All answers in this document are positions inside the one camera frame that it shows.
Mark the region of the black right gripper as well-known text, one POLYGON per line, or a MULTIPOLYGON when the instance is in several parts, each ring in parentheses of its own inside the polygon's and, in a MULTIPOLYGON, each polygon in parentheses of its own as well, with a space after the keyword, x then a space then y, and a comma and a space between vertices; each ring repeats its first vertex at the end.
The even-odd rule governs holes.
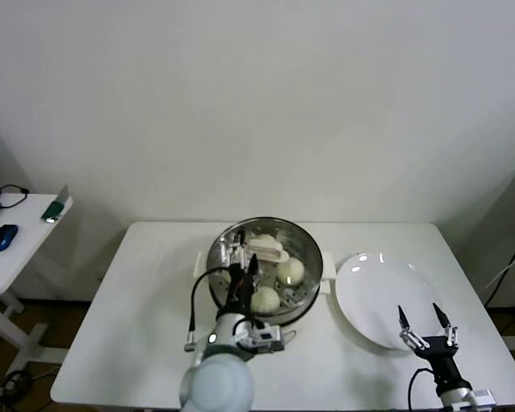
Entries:
POLYGON ((399 336, 418 357, 429 363, 437 389, 456 389, 458 387, 458 369, 453 357, 458 346, 457 326, 452 325, 446 313, 436 303, 433 303, 433 309, 445 334, 421 337, 410 328, 403 308, 398 306, 397 309, 401 327, 399 336))

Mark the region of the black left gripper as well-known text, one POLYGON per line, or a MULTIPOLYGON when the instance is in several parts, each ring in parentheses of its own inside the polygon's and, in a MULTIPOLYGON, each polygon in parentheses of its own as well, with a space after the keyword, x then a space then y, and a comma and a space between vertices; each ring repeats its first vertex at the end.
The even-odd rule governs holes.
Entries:
POLYGON ((247 270, 244 270, 246 267, 244 229, 230 233, 222 239, 221 256, 222 262, 228 267, 231 266, 228 269, 231 281, 221 314, 236 313, 250 317, 252 315, 251 297, 258 281, 259 265, 258 256, 254 253, 247 270))

